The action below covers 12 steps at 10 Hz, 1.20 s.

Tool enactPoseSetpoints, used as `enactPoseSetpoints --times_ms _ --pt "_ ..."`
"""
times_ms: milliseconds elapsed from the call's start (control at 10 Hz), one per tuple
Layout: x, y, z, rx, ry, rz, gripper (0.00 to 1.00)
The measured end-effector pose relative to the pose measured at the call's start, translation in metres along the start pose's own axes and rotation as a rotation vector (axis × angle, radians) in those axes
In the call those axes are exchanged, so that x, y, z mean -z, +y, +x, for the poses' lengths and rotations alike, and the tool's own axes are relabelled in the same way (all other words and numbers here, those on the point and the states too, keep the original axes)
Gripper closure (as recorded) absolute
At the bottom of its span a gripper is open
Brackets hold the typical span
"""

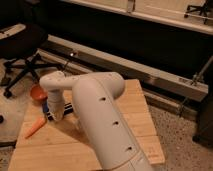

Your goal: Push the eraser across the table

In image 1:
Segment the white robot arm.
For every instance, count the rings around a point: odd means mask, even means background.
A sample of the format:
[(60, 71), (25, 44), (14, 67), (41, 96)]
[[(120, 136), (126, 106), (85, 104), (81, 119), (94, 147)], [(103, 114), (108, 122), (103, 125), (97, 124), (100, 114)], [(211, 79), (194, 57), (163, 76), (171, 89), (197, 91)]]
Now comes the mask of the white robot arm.
[(48, 94), (49, 112), (63, 118), (63, 92), (72, 92), (72, 106), (104, 171), (153, 171), (115, 100), (125, 90), (117, 72), (93, 72), (67, 76), (52, 72), (40, 79)]

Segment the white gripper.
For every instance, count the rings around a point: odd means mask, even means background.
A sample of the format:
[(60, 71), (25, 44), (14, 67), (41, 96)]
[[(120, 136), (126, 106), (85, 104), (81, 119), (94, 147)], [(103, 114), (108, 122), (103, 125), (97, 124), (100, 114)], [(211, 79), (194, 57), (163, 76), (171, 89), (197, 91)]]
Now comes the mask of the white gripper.
[(61, 121), (64, 114), (64, 97), (61, 90), (52, 90), (48, 92), (47, 106), (53, 119)]

